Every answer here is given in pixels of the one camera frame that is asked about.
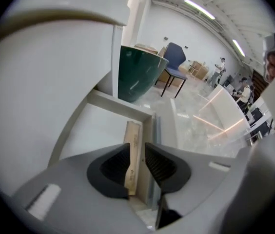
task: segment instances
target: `person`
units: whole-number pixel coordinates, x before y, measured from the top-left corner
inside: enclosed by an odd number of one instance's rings
[[[215,88],[216,79],[220,75],[221,70],[224,69],[224,67],[225,67],[225,58],[221,58],[220,66],[218,66],[216,64],[215,64],[215,66],[216,66],[215,73],[212,75],[211,79],[208,82],[208,84],[211,85],[212,88]]]
[[[241,79],[241,84],[242,84],[242,87],[244,88],[244,90],[243,90],[242,94],[235,95],[235,97],[238,98],[238,100],[236,102],[237,102],[238,106],[240,107],[240,109],[244,110],[245,106],[248,103],[248,100],[249,100],[249,97],[251,94],[251,89],[248,85],[248,80],[246,77],[243,77]]]

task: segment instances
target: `wooden block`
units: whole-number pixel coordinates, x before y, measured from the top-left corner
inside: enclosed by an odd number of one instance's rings
[[[130,166],[127,170],[124,181],[124,187],[128,189],[129,195],[135,195],[137,188],[136,172],[139,165],[138,154],[140,152],[138,149],[139,129],[139,124],[134,123],[133,121],[128,121],[123,141],[123,143],[130,143]]]

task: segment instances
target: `white desk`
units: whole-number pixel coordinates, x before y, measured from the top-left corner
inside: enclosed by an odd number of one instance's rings
[[[250,129],[249,123],[233,97],[218,85],[207,97],[213,105],[227,137],[244,135]]]

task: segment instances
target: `concrete floor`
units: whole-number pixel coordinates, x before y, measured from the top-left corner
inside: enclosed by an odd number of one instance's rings
[[[158,81],[134,104],[156,112],[166,100],[174,98],[178,91],[177,87],[171,85],[163,97],[160,97],[164,86],[165,83]],[[188,76],[188,80],[175,99],[179,148],[203,154],[235,157],[241,148],[247,146],[247,143],[243,137],[229,139],[225,134],[212,138],[222,132],[220,129],[223,129],[223,126],[213,106],[208,104],[204,107],[208,103],[206,97],[211,91],[211,87],[205,82]]]

